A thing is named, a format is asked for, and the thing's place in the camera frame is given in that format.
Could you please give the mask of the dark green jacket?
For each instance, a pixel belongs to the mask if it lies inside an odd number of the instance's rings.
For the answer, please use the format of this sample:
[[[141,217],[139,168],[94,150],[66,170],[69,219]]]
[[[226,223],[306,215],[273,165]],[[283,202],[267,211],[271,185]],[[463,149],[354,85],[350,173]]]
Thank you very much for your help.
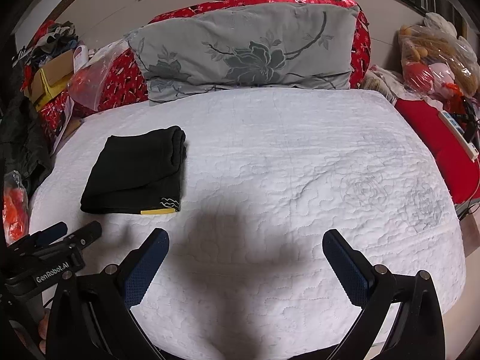
[[[18,172],[32,197],[54,163],[38,114],[20,90],[22,81],[20,67],[1,66],[1,174]]]

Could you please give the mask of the orange item in plastic bag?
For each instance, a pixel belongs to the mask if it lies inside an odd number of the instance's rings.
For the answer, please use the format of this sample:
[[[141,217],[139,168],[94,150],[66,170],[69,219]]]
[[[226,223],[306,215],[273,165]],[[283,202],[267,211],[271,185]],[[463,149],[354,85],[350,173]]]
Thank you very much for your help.
[[[17,171],[4,176],[2,222],[8,245],[29,233],[29,199]]]

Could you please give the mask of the red patterned quilt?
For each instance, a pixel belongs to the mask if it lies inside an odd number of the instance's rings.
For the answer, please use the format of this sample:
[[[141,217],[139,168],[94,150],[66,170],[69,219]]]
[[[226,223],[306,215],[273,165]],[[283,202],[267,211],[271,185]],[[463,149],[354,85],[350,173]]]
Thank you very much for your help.
[[[220,9],[280,2],[332,4],[342,8],[352,8],[356,5],[356,2],[353,0],[216,0],[171,10],[155,16],[151,21],[154,23],[173,18],[192,17]],[[350,85],[353,89],[359,88],[361,81],[365,77],[371,60],[370,53],[371,39],[368,31],[368,20],[363,11],[360,11],[355,23],[351,52],[352,74]],[[67,96],[68,90],[65,88],[58,96],[38,111],[42,127],[46,134],[51,137],[58,132],[60,124],[64,121],[64,108]],[[126,50],[114,61],[106,77],[106,84],[102,91],[98,108],[101,111],[105,111],[145,100],[147,100],[146,81],[142,77],[137,63],[134,61],[134,54]]]

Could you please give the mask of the grey floral pillow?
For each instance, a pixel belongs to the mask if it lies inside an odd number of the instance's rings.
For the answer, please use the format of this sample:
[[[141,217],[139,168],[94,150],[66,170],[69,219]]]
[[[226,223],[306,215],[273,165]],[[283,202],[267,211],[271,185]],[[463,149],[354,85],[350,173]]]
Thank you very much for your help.
[[[165,19],[126,41],[152,102],[239,87],[347,89],[359,14],[270,2]]]

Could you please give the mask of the white power strip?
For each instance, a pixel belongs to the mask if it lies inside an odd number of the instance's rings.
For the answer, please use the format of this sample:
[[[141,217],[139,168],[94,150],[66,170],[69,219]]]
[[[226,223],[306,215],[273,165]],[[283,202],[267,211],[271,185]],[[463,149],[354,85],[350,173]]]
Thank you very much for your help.
[[[445,124],[448,130],[454,135],[456,140],[460,143],[463,150],[467,153],[469,159],[473,162],[479,157],[479,151],[473,143],[468,142],[464,138],[464,132],[461,126],[454,120],[454,118],[446,111],[439,111],[439,119]]]

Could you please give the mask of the bagged plush toys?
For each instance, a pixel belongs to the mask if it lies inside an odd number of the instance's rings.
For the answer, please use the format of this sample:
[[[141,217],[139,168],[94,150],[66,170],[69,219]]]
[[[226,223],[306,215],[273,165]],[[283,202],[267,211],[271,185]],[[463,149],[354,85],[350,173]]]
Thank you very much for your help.
[[[476,94],[477,56],[451,22],[428,13],[422,25],[402,26],[398,38],[403,80],[412,90],[444,99]]]

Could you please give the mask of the pile of clothes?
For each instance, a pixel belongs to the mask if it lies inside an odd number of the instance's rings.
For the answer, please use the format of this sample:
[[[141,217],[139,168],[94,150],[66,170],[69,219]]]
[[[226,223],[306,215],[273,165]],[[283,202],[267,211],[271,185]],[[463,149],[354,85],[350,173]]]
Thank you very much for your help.
[[[76,26],[71,21],[44,23],[35,33],[32,45],[22,48],[17,60],[39,68],[78,45]]]

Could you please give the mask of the clear plastic bag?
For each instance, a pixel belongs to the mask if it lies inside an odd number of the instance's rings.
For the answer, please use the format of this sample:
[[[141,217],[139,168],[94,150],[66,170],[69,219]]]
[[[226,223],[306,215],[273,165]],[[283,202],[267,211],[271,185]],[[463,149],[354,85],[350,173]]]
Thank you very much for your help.
[[[70,98],[80,105],[97,111],[106,78],[114,61],[128,49],[125,39],[114,41],[99,49],[67,84]]]

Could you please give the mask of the white quilted mattress cover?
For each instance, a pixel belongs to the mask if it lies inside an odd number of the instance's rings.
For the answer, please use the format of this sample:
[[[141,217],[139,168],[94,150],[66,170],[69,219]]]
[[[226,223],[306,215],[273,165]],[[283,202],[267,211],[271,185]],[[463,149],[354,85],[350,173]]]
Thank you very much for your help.
[[[170,248],[133,314],[183,359],[288,359],[337,344],[359,309],[321,241],[337,229],[395,274],[429,272],[442,311],[465,286],[451,195],[431,152],[374,91],[241,88],[89,116],[35,192],[30,228],[92,220],[80,209],[112,136],[185,131],[181,209],[108,214],[87,272],[121,261],[155,228]]]

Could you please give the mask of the cardboard box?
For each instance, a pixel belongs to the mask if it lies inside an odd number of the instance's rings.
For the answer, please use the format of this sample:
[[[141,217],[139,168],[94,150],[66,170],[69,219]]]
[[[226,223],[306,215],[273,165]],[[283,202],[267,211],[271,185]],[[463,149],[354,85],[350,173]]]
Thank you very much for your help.
[[[40,67],[24,92],[36,111],[40,111],[67,87],[72,75],[73,50],[70,49]]]

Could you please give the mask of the red bedside cloth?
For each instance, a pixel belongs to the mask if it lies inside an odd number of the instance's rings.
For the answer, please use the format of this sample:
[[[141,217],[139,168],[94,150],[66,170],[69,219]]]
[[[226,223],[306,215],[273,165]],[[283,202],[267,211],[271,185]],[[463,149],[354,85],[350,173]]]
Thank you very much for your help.
[[[424,101],[399,99],[395,109],[433,155],[455,204],[479,197],[479,164],[472,161],[439,111]]]

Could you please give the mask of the black pants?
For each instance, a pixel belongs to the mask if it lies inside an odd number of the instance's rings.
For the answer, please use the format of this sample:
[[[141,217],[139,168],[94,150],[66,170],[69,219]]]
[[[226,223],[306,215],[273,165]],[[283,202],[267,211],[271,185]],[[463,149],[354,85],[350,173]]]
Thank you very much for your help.
[[[80,209],[92,215],[180,210],[185,132],[178,126],[109,136],[91,169]]]

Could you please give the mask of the white paper sheets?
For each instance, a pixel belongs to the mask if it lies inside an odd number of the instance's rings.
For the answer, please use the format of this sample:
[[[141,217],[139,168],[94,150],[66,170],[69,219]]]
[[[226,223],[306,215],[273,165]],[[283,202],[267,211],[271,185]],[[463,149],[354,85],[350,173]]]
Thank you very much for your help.
[[[82,125],[83,119],[72,115],[73,108],[74,102],[70,99],[70,96],[67,96],[64,108],[64,121],[60,124],[58,132],[55,133],[55,141],[52,146],[52,151],[50,152],[52,155],[54,155],[70,138],[70,135],[77,131],[80,125]]]

